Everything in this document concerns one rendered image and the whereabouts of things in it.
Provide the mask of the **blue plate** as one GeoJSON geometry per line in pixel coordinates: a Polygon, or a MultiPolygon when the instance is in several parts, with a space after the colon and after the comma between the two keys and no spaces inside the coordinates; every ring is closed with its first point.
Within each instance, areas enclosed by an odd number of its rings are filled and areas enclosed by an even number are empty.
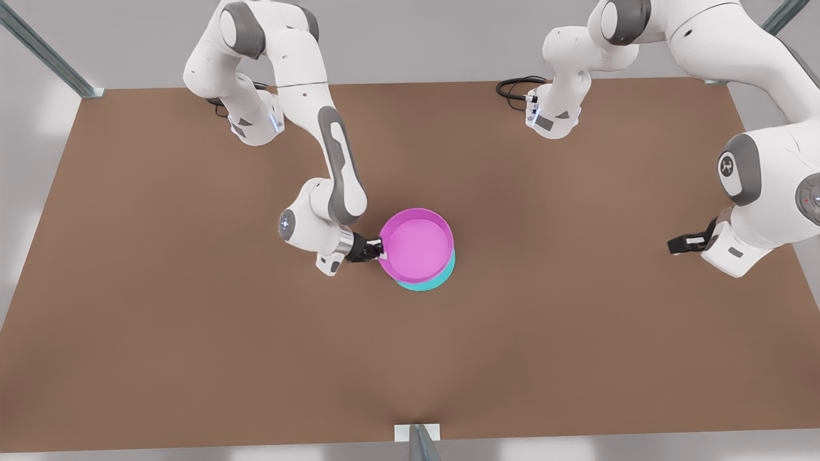
{"type": "Polygon", "coordinates": [[[453,270],[455,268],[455,261],[456,253],[455,250],[453,250],[450,259],[448,260],[447,266],[445,266],[445,268],[442,269],[442,272],[436,275],[436,277],[433,277],[432,279],[421,283],[407,283],[399,280],[396,280],[396,283],[398,283],[399,286],[408,289],[408,291],[432,291],[433,289],[442,286],[443,283],[445,283],[448,280],[448,278],[451,277],[451,274],[453,273],[453,270]]]}

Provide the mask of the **silver frame post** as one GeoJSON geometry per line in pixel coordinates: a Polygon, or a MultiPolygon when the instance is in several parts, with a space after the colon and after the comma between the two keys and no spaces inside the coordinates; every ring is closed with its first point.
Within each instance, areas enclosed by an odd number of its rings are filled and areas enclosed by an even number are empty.
{"type": "Polygon", "coordinates": [[[5,0],[0,0],[0,24],[82,99],[104,96],[105,88],[80,76],[5,0]]]}
{"type": "Polygon", "coordinates": [[[408,461],[442,461],[436,447],[441,440],[438,423],[395,425],[393,440],[408,443],[408,461]]]}
{"type": "Polygon", "coordinates": [[[808,52],[811,62],[812,43],[820,36],[820,0],[740,0],[746,13],[761,28],[808,52]]]}

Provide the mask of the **pink plate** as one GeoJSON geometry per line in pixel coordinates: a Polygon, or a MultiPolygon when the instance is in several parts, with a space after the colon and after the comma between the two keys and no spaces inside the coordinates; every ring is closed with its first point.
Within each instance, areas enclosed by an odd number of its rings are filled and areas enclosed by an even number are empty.
{"type": "Polygon", "coordinates": [[[408,208],[395,214],[379,236],[388,256],[379,263],[395,281],[421,283],[436,277],[455,250],[448,222],[427,208],[408,208]]]}

